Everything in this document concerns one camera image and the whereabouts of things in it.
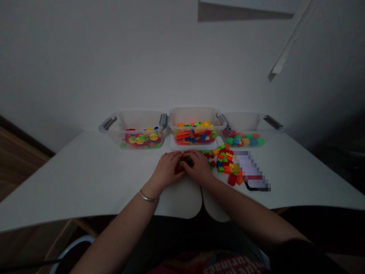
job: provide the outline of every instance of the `white wall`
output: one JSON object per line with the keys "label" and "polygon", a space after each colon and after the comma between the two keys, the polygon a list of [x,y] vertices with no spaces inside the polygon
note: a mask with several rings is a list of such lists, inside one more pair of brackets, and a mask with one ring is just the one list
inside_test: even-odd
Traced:
{"label": "white wall", "polygon": [[113,110],[266,112],[306,147],[365,104],[362,0],[290,21],[197,22],[197,0],[1,1],[0,114],[54,151]]}

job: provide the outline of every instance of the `hand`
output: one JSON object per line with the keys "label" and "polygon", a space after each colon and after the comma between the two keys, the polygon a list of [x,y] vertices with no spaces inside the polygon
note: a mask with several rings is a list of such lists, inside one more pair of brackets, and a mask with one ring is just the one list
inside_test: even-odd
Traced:
{"label": "hand", "polygon": [[180,151],[162,155],[151,178],[143,186],[142,193],[151,199],[160,196],[162,191],[181,179],[186,173],[182,171],[175,174],[175,167],[183,154]]}
{"label": "hand", "polygon": [[188,150],[188,152],[184,154],[184,157],[185,156],[190,156],[194,161],[193,167],[189,167],[186,162],[182,161],[183,168],[194,182],[202,185],[206,182],[211,182],[214,179],[208,161],[201,152],[197,150]]}

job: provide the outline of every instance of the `forearm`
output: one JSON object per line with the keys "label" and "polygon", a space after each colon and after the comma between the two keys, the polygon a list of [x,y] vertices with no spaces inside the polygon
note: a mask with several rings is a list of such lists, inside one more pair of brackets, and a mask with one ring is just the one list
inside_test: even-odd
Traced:
{"label": "forearm", "polygon": [[[147,183],[143,188],[144,195],[151,198],[160,195],[160,191],[148,186]],[[71,274],[105,274],[123,269],[156,208],[157,202],[148,202],[139,194],[135,195],[90,246]]]}
{"label": "forearm", "polygon": [[308,240],[283,218],[214,178],[202,184],[228,216],[265,252],[290,239]]}

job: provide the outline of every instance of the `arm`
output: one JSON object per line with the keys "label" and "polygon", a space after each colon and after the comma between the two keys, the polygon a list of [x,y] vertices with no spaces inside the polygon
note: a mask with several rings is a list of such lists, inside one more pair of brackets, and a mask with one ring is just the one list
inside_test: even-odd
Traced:
{"label": "arm", "polygon": [[[178,181],[185,172],[175,175],[180,152],[165,153],[142,193],[151,199]],[[122,270],[128,257],[151,220],[158,202],[144,200],[138,193],[81,257],[71,274],[105,274]]]}
{"label": "arm", "polygon": [[270,254],[276,246],[291,239],[309,241],[283,218],[215,178],[206,157],[200,152],[191,150],[186,155],[194,161],[192,168],[182,163],[189,176],[216,199],[228,216],[265,253]]}

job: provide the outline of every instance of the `left hand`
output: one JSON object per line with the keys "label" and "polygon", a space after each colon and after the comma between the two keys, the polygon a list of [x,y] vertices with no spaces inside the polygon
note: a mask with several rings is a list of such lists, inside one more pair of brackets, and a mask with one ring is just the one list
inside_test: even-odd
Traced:
{"label": "left hand", "polygon": [[151,178],[142,188],[142,193],[145,196],[151,199],[159,197],[164,189],[176,183],[185,175],[185,171],[175,174],[175,167],[182,155],[180,151],[162,155]]}

